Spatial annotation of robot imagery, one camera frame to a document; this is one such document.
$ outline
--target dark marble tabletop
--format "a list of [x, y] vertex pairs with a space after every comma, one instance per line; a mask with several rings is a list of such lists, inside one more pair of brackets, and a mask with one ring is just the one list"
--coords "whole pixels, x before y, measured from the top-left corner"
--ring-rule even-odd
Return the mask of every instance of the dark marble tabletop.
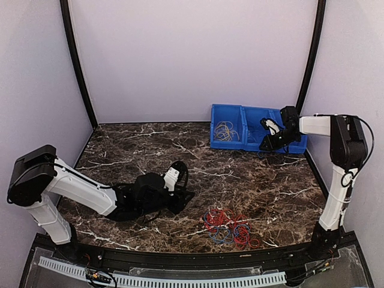
[[304, 156], [211, 149], [208, 123], [101, 125], [77, 170], [105, 184], [134, 182], [146, 172], [166, 172], [176, 160], [188, 165], [188, 189], [196, 193], [179, 215], [165, 212], [148, 224], [116, 223], [65, 198], [59, 211], [81, 242], [127, 250], [238, 251], [235, 244], [209, 238], [200, 219], [210, 208], [246, 215], [260, 248], [310, 240], [325, 200]]

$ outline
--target blue storage tray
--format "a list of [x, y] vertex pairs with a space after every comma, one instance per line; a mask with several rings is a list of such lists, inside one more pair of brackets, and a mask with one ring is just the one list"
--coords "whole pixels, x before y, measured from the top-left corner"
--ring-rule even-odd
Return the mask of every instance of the blue storage tray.
[[[221, 121], [231, 122], [233, 129], [239, 134], [232, 141], [219, 141], [214, 139], [214, 131]], [[244, 148], [245, 143], [245, 118], [240, 105], [212, 105], [211, 116], [211, 148], [239, 150]]]
[[[244, 150], [246, 151], [260, 151], [265, 152], [259, 149], [264, 136], [269, 134], [269, 130], [265, 130], [260, 124], [262, 118], [271, 118], [278, 125], [283, 125], [283, 120], [280, 116], [280, 111], [278, 109], [266, 109], [266, 108], [255, 108], [255, 107], [242, 107], [242, 111], [245, 118], [245, 143]], [[307, 135], [301, 136], [300, 142], [292, 142], [289, 145], [289, 153], [292, 154], [303, 154], [307, 148]], [[277, 153], [286, 153], [283, 148], [276, 150]]]

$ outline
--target curved black frame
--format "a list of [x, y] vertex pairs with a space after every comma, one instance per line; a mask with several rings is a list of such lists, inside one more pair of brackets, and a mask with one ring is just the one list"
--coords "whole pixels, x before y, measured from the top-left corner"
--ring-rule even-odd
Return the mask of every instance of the curved black frame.
[[301, 83], [299, 97], [296, 102], [296, 109], [301, 114], [304, 105], [305, 97], [307, 96], [308, 87], [311, 82], [314, 63], [316, 61], [317, 49], [319, 48], [320, 36], [322, 33], [326, 0], [319, 0], [317, 3], [317, 13], [313, 28], [313, 36], [311, 42], [310, 53], [308, 55], [307, 66], [305, 67], [304, 77]]
[[[91, 259], [94, 259], [91, 261], [91, 266], [110, 272], [114, 270], [129, 272], [131, 268], [215, 270], [261, 266], [263, 271], [278, 269], [289, 274], [299, 269], [304, 269], [304, 265], [311, 262], [305, 251], [303, 251], [309, 244], [308, 242], [281, 248], [215, 254], [152, 253], [104, 248], [87, 244], [79, 245], [82, 251], [85, 251], [91, 256]], [[371, 274], [354, 231], [343, 234], [339, 248], [351, 245], [356, 247], [369, 287], [374, 287]], [[49, 236], [38, 233], [29, 251], [19, 288], [25, 287], [29, 268], [35, 250], [38, 247], [50, 250], [53, 252], [54, 257], [66, 260], [55, 250], [55, 244]], [[328, 254], [322, 257], [322, 259], [327, 258], [329, 258]]]
[[76, 41], [74, 39], [73, 27], [71, 22], [71, 13], [70, 13], [68, 0], [60, 0], [60, 6], [61, 6], [62, 21], [64, 23], [65, 35], [67, 36], [68, 48], [69, 48], [71, 59], [72, 59], [73, 70], [76, 75], [77, 84], [79, 85], [80, 93], [83, 98], [84, 106], [88, 114], [89, 121], [91, 122], [93, 129], [95, 129], [97, 128], [98, 123], [97, 123], [94, 109], [92, 107], [91, 99], [88, 94], [88, 90], [85, 85], [83, 70], [80, 64], [80, 58], [76, 48]]

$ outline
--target white arm segment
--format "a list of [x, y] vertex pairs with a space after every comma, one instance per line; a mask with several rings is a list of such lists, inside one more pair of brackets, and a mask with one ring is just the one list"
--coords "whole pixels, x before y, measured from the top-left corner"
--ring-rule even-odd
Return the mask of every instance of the white arm segment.
[[35, 202], [25, 209], [33, 216], [37, 224], [44, 228], [55, 244], [61, 245], [71, 241], [69, 223], [63, 219], [45, 192], [41, 194], [41, 202]]
[[[357, 173], [357, 171], [357, 168], [349, 170], [349, 172], [353, 173], [354, 175]], [[340, 217], [340, 226], [342, 226], [344, 223], [344, 207], [348, 205], [350, 198], [346, 198], [348, 187], [343, 187], [341, 185], [341, 180], [343, 179], [344, 185], [347, 185], [352, 180], [353, 186], [356, 178], [352, 179], [351, 173], [348, 173], [343, 179], [343, 175], [346, 174], [344, 169], [336, 165], [333, 166], [331, 190], [329, 191], [323, 214], [320, 216], [319, 220], [320, 225], [326, 231], [337, 230], [339, 228]]]
[[[79, 202], [97, 213], [107, 216], [116, 208], [116, 193], [110, 189], [101, 189], [89, 182], [77, 177], [76, 175], [68, 172], [68, 170], [74, 171], [71, 167], [66, 165], [61, 159], [56, 159], [55, 163], [64, 166], [60, 168], [55, 166], [57, 176], [51, 181], [46, 188], [47, 191], [65, 196], [76, 202]], [[95, 183], [99, 187], [104, 186], [101, 183], [97, 183], [94, 180], [82, 175], [82, 177]]]
[[331, 135], [331, 117], [305, 116], [300, 117], [300, 132], [303, 134]]
[[[300, 117], [299, 120], [300, 132], [303, 134], [316, 134], [323, 136], [331, 135], [331, 117], [329, 116], [308, 116]], [[357, 169], [351, 169], [354, 175], [357, 173]], [[350, 199], [346, 199], [348, 187], [343, 187], [341, 179], [346, 174], [344, 169], [333, 165], [333, 175], [331, 190], [326, 201], [326, 205], [323, 214], [320, 216], [319, 223], [326, 230], [337, 230], [340, 225], [343, 225], [345, 206], [349, 203]], [[351, 180], [352, 175], [348, 173], [344, 179], [343, 184], [347, 185]]]
[[[92, 185], [68, 172], [68, 170], [73, 171], [73, 169], [60, 159], [56, 159], [55, 163], [64, 166], [64, 168], [55, 166], [57, 175], [47, 186], [46, 191], [70, 198], [92, 208], [101, 215], [108, 215], [116, 208], [116, 194], [113, 189], [98, 188], [96, 185], [100, 187], [104, 185], [82, 175], [82, 177], [96, 183], [96, 185]], [[63, 219], [45, 192], [41, 194], [41, 202], [35, 202], [25, 209], [35, 218], [38, 225], [44, 228], [55, 244], [61, 245], [70, 242], [70, 225]]]

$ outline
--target black plastic part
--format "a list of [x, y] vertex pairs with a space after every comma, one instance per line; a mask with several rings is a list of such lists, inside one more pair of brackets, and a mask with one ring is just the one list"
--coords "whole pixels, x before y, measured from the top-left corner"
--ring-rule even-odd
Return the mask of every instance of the black plastic part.
[[53, 164], [55, 158], [56, 148], [52, 145], [45, 145], [18, 158], [8, 189], [9, 201], [22, 207], [41, 201], [42, 192], [55, 176], [55, 169], [49, 164]]
[[269, 130], [269, 126], [267, 125], [268, 120], [273, 121], [271, 118], [262, 118], [260, 120], [260, 124], [264, 128], [264, 130]]
[[[274, 135], [266, 135], [259, 146], [260, 150], [271, 152], [283, 148], [294, 141], [301, 141], [299, 115], [296, 108], [286, 106], [280, 110], [280, 115], [285, 128]], [[261, 119], [260, 123], [264, 128], [268, 127], [266, 119]]]
[[[373, 286], [372, 277], [368, 270], [367, 263], [361, 251], [359, 242], [354, 231], [348, 232], [340, 239], [338, 248], [355, 245], [358, 256], [361, 260], [367, 283]], [[129, 272], [131, 268], [151, 269], [176, 269], [176, 270], [214, 270], [214, 269], [235, 269], [261, 266], [263, 271], [279, 270], [285, 271], [287, 275], [296, 275], [303, 270], [305, 264], [312, 262], [308, 258], [306, 250], [310, 243], [297, 244], [292, 246], [251, 250], [234, 253], [200, 253], [200, 254], [174, 254], [174, 253], [150, 253], [127, 251], [120, 249], [102, 248], [79, 243], [79, 249], [91, 257], [91, 266], [113, 272], [114, 270]], [[36, 247], [54, 251], [55, 244], [46, 235], [37, 234], [32, 245], [30, 254], [25, 264], [20, 288], [24, 288], [29, 267]], [[59, 253], [55, 257], [64, 259]]]
[[153, 212], [168, 209], [174, 214], [180, 213], [188, 202], [193, 198], [194, 193], [186, 189], [188, 182], [187, 166], [177, 161], [171, 167], [186, 175], [184, 186], [175, 186], [170, 192], [165, 186], [165, 180], [156, 173], [147, 173], [136, 178], [134, 184], [114, 187], [116, 193], [116, 209], [106, 217], [113, 221], [131, 221]]
[[136, 201], [143, 201], [151, 198], [150, 201], [156, 202], [163, 193], [166, 182], [163, 177], [156, 173], [147, 173], [136, 178], [132, 194]]
[[342, 234], [340, 229], [341, 227], [337, 230], [325, 231], [319, 222], [315, 224], [308, 248], [308, 255], [311, 259], [323, 259], [325, 255], [329, 254], [330, 249], [338, 248]]
[[346, 172], [360, 168], [368, 147], [360, 120], [351, 116], [331, 116], [331, 159]]
[[68, 0], [60, 0], [60, 6], [61, 6], [61, 14], [62, 14], [62, 20], [64, 23], [65, 34], [67, 36], [68, 48], [70, 51], [73, 69], [77, 79], [77, 84], [79, 86], [80, 93], [83, 98], [84, 106], [88, 114], [89, 121], [91, 122], [93, 129], [95, 129], [98, 126], [98, 123], [95, 116], [95, 112], [92, 108], [92, 103], [88, 94], [88, 90], [86, 88], [84, 75], [83, 75], [82, 67], [80, 64], [79, 54], [76, 48], [76, 41], [73, 33]]
[[316, 19], [313, 28], [310, 52], [308, 55], [307, 66], [305, 67], [304, 77], [301, 83], [301, 88], [296, 102], [296, 109], [301, 114], [304, 105], [305, 97], [307, 96], [308, 87], [310, 85], [314, 63], [316, 61], [317, 50], [319, 48], [320, 36], [322, 33], [326, 0], [318, 0]]
[[56, 250], [59, 251], [59, 253], [67, 258], [70, 261], [78, 262], [81, 261], [83, 258], [83, 254], [79, 249], [79, 242], [77, 240], [77, 233], [76, 229], [72, 224], [70, 224], [71, 227], [71, 242], [57, 245]]

